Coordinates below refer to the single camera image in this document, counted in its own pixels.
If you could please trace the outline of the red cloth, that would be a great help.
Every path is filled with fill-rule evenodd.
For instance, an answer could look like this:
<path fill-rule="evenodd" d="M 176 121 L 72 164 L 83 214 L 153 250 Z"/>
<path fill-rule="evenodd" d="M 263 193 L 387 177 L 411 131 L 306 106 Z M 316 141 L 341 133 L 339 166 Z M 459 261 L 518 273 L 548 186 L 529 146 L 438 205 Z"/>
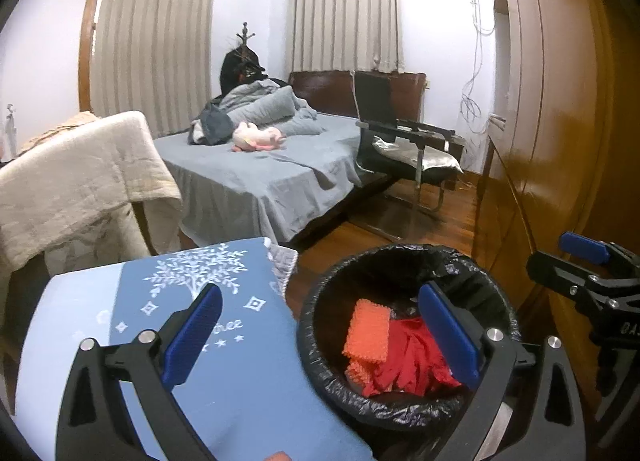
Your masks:
<path fill-rule="evenodd" d="M 418 317 L 390 322 L 386 362 L 374 370 L 372 382 L 363 386 L 362 395 L 403 392 L 432 396 L 461 386 L 433 334 Z"/>

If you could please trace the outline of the orange foam net sleeve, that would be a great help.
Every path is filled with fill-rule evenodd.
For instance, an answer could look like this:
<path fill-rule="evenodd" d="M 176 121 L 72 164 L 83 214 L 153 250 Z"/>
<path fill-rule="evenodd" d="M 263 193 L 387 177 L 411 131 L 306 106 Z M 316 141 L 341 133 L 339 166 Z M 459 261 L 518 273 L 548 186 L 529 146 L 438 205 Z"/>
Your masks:
<path fill-rule="evenodd" d="M 348 359 L 346 375 L 360 386 L 372 382 L 374 370 L 386 362 L 390 309 L 368 299 L 358 299 L 350 317 L 343 355 Z"/>

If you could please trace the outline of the black lined trash bin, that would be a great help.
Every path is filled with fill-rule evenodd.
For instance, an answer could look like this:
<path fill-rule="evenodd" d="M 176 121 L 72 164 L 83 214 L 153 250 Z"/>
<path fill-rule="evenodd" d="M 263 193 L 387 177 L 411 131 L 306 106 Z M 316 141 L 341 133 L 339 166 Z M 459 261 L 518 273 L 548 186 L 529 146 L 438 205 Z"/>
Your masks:
<path fill-rule="evenodd" d="M 297 331 L 312 387 L 342 417 L 435 434 L 463 407 L 469 391 L 416 308 L 420 288 L 430 281 L 483 327 L 521 337 L 496 281 L 451 247 L 393 244 L 344 259 L 309 292 Z"/>

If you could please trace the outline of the brown wooden wardrobe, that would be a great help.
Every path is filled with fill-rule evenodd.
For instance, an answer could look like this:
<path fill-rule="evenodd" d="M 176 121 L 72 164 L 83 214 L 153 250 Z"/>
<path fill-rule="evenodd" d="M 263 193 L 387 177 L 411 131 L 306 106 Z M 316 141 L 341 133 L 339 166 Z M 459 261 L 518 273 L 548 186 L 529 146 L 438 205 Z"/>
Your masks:
<path fill-rule="evenodd" d="M 639 9 L 634 0 L 495 0 L 509 52 L 488 128 L 474 255 L 520 314 L 526 273 L 562 233 L 639 247 Z"/>

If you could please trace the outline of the blue tree print blanket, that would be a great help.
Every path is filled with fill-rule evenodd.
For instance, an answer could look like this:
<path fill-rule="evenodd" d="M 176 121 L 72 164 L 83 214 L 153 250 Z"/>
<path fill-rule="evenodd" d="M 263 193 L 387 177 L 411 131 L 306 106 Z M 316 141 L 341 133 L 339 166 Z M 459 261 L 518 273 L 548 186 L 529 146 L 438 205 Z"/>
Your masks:
<path fill-rule="evenodd" d="M 370 447 L 312 389 L 297 354 L 268 238 L 61 273 L 40 297 L 18 368 L 14 420 L 40 458 L 55 454 L 58 411 L 82 340 L 128 343 L 188 307 L 206 283 L 222 312 L 189 377 L 174 395 L 221 460 L 367 460 Z"/>

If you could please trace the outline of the bed with grey sheet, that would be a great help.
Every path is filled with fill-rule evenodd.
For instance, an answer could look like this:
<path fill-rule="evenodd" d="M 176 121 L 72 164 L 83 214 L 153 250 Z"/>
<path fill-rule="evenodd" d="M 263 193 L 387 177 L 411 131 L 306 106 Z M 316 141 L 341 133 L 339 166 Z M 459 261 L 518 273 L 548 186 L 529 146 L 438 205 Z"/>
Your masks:
<path fill-rule="evenodd" d="M 354 118 L 320 112 L 317 121 L 321 134 L 288 137 L 273 151 L 190 145 L 186 134 L 154 140 L 182 195 L 183 233 L 201 247 L 253 237 L 285 243 L 382 177 L 356 164 Z"/>

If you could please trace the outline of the beige quilt over table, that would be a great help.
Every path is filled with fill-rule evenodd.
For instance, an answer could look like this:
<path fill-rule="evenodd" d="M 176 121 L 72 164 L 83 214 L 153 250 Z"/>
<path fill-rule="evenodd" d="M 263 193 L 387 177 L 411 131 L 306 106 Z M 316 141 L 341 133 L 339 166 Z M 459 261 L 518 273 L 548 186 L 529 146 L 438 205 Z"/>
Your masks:
<path fill-rule="evenodd" d="M 149 233 L 126 230 L 134 255 L 178 249 L 180 190 L 145 116 L 127 111 L 58 135 L 1 171 L 1 277 L 139 203 Z"/>

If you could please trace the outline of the silver cushion on chair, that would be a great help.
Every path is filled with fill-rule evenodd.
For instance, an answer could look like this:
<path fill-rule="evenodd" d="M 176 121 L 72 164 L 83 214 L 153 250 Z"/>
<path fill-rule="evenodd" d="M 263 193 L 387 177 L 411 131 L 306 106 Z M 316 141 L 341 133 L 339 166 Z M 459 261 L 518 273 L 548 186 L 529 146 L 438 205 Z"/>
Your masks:
<path fill-rule="evenodd" d="M 375 136 L 372 146 L 379 155 L 387 159 L 405 163 L 414 168 L 418 165 L 419 148 L 405 138 L 397 138 L 395 143 L 387 143 L 381 137 Z M 462 173 L 460 163 L 454 156 L 443 150 L 426 146 L 423 151 L 422 170 L 431 169 L 450 169 Z"/>

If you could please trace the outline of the black metal chair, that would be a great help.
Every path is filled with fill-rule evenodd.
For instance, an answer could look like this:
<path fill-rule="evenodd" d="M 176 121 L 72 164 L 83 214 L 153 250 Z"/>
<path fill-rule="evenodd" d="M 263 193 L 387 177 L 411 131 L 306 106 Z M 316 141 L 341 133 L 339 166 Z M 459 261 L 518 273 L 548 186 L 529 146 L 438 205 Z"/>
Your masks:
<path fill-rule="evenodd" d="M 436 126 L 395 117 L 390 79 L 356 71 L 352 78 L 360 142 L 358 168 L 413 182 L 409 206 L 424 214 L 442 208 L 445 183 L 462 172 L 457 135 Z"/>

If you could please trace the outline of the pink plush toy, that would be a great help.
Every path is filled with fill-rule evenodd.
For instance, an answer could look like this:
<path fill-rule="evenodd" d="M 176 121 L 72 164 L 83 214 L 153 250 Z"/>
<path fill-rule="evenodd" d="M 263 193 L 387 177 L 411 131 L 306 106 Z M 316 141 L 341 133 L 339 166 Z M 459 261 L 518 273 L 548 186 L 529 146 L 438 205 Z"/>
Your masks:
<path fill-rule="evenodd" d="M 241 122 L 232 134 L 232 150 L 235 152 L 270 151 L 278 149 L 285 137 L 273 126 L 263 130 L 254 123 Z"/>

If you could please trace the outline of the grey bedding pile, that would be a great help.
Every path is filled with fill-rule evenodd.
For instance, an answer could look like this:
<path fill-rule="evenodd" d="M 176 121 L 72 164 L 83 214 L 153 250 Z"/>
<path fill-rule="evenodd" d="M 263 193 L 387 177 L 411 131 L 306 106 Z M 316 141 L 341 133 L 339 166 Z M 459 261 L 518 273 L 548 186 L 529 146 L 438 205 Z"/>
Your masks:
<path fill-rule="evenodd" d="M 317 111 L 297 97 L 290 85 L 265 79 L 239 85 L 227 95 L 209 100 L 190 124 L 188 143 L 232 143 L 232 134 L 241 122 L 254 123 L 261 130 L 273 126 L 285 139 L 323 132 Z"/>

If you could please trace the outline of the dark wooden headboard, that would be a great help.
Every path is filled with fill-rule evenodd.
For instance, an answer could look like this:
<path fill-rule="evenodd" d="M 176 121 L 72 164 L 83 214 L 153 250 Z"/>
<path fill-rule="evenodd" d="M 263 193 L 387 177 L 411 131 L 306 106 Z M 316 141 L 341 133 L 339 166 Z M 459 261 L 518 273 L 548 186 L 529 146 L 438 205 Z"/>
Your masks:
<path fill-rule="evenodd" d="M 390 101 L 397 119 L 419 122 L 422 110 L 426 74 L 423 72 L 375 72 L 375 76 L 390 81 Z M 292 71 L 288 84 L 294 94 L 306 100 L 317 111 L 336 116 L 356 118 L 352 96 L 352 77 L 348 71 Z"/>

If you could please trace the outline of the left beige curtain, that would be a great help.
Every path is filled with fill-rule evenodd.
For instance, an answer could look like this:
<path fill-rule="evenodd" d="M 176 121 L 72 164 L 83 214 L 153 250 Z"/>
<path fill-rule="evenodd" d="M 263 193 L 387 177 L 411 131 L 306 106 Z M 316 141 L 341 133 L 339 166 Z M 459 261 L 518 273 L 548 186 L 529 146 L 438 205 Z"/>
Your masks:
<path fill-rule="evenodd" d="M 91 111 L 137 110 L 154 137 L 184 131 L 212 98 L 214 0 L 100 0 Z"/>

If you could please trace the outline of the beige curtain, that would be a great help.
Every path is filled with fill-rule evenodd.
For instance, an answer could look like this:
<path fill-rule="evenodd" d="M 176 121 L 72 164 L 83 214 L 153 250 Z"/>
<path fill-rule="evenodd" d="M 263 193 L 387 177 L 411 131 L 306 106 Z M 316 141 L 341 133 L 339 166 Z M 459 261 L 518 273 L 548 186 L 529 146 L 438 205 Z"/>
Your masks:
<path fill-rule="evenodd" d="M 290 69 L 401 72 L 400 0 L 291 0 Z"/>
<path fill-rule="evenodd" d="M 154 137 L 184 131 L 212 98 L 214 0 L 100 0 L 91 111 L 137 110 Z"/>

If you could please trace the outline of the right beige curtain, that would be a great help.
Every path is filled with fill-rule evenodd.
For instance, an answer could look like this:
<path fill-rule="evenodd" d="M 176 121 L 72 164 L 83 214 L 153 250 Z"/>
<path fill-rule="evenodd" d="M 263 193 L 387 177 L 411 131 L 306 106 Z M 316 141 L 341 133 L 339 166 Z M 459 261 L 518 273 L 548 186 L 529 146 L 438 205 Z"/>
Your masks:
<path fill-rule="evenodd" d="M 290 69 L 401 72 L 400 0 L 291 0 Z"/>

